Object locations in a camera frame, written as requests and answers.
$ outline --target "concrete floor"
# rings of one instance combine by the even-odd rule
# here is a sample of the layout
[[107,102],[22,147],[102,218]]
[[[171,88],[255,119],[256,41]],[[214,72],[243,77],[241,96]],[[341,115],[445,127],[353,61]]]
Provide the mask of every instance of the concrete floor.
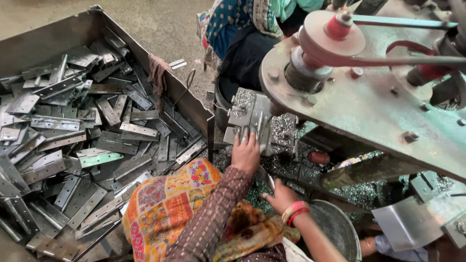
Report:
[[188,64],[174,70],[175,76],[185,83],[195,68],[190,91],[212,110],[206,92],[213,91],[214,70],[204,72],[203,64],[194,60],[203,57],[196,14],[212,7],[213,0],[0,0],[0,40],[78,14],[94,4],[149,53],[168,63],[184,58]]

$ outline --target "brown sleeve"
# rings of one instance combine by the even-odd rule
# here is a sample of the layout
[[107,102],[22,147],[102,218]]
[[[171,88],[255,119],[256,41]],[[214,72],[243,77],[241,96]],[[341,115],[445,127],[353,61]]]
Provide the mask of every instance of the brown sleeve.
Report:
[[210,197],[170,246],[164,261],[212,261],[231,211],[250,186],[250,175],[229,166]]

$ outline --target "woman's arm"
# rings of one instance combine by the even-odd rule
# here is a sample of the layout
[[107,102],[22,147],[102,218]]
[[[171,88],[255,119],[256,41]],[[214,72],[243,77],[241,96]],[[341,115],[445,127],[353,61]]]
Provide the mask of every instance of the woman's arm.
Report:
[[211,261],[226,223],[236,204],[246,195],[251,178],[259,166],[259,143],[255,132],[245,130],[240,143],[237,131],[233,144],[232,164],[223,178],[170,246],[165,261]]
[[[275,179],[274,195],[275,197],[266,195],[265,198],[280,214],[298,201],[298,196],[289,187],[284,186],[280,179]],[[316,262],[346,262],[340,251],[330,242],[309,214],[306,212],[298,214],[292,223],[301,233]]]

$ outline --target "pile of hinges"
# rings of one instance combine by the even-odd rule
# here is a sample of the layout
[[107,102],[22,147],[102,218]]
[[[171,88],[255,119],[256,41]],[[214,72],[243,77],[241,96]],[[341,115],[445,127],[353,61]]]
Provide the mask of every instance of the pile of hinges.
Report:
[[19,76],[0,79],[0,226],[38,254],[76,261],[64,243],[115,228],[136,186],[206,148],[199,129],[164,108],[109,28]]

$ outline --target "woman's hand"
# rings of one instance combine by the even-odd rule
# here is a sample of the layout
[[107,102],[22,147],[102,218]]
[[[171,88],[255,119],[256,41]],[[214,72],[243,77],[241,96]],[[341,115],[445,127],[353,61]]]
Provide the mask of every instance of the woman's hand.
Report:
[[280,179],[275,179],[275,197],[264,194],[262,197],[269,202],[269,204],[281,215],[291,204],[299,201],[298,196],[296,195],[291,188],[284,186],[281,183]]
[[249,127],[247,126],[244,129],[244,136],[241,142],[240,128],[238,128],[234,136],[232,166],[245,171],[252,177],[260,162],[259,142],[256,141],[255,131],[249,134]]

